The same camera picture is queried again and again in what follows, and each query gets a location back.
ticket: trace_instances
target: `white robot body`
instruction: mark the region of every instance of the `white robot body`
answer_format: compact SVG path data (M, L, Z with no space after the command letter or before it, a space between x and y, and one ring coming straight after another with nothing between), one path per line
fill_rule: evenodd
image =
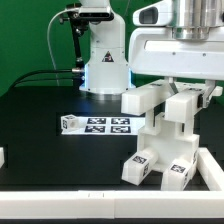
M202 170L197 163L200 148L194 116L208 107L212 96L223 92L216 87L216 80L224 80L222 1L164 0L138 10L133 20L142 28L133 32L130 41L132 71L165 76L165 80L122 95L123 113L146 114L145 126L138 132L137 152L125 162L122 179L139 185L154 170L163 173L161 190L182 191L196 168ZM206 81L179 83L176 77ZM162 103L164 111L155 115L154 108ZM211 179L216 175L206 164L203 169ZM222 178L207 181L206 174L201 174L211 190L224 185Z
M110 6L109 0L80 2L84 7ZM120 95L132 87L125 59L125 22L114 13L114 20L91 24L90 30L91 58L86 64L86 80L80 89L95 96Z
M224 80L224 27L210 28L206 41L177 41L172 28L139 28L130 41L134 73Z

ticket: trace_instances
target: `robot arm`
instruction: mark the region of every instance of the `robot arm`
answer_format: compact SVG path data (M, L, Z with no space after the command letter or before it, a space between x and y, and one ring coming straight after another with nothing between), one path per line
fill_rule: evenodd
M120 94L131 87L125 59L125 23L113 12L109 0L80 2L69 5L74 10L68 18L62 18L63 22L69 20L72 27L77 67L84 68L79 37L91 30L91 58L85 64L85 82L80 89L94 98L120 99Z

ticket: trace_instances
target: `white frame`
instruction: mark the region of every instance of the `white frame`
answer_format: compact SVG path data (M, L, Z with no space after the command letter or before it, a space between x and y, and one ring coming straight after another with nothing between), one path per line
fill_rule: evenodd
M213 191L0 192L0 219L224 218L224 172L205 148L198 169Z

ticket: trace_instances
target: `black table surface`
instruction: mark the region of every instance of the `black table surface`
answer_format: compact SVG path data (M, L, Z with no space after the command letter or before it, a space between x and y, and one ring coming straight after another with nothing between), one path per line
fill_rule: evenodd
M137 136L61 135L63 115L129 116L120 111L120 101L92 100L77 95L72 87L18 87L6 93L0 97L0 147L4 147L6 158L0 169L0 191L159 190L162 174L156 172L138 187L121 180L124 162L136 152ZM222 168L223 115L224 106L213 101L195 118L200 146L208 147ZM199 173L186 190L207 190ZM149 220L101 221L96 223L149 223ZM45 220L42 223L77 222L91 223L91 220ZM4 220L3 223L29 222Z

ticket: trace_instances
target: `white block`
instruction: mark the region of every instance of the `white block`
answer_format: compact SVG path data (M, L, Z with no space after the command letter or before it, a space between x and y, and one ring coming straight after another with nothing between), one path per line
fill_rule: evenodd
M113 191L79 191L76 213L78 219L114 219Z
M164 88L164 81L158 80L123 93L121 112L139 116L153 109L165 101Z
M183 159L175 159L163 173L162 191L182 191L191 178L192 164Z
M139 185L150 173L158 160L158 154L151 148L138 151L124 163L122 180Z
M198 108L198 96L202 89L187 89L166 100L165 119L185 123L191 120L201 109Z
M197 168L211 191L224 191L224 172L206 148L200 148Z
M3 148L0 148L0 168L2 167L4 163L5 163L4 150Z
M74 115L61 117L61 129L63 131L75 131L79 128L79 119Z

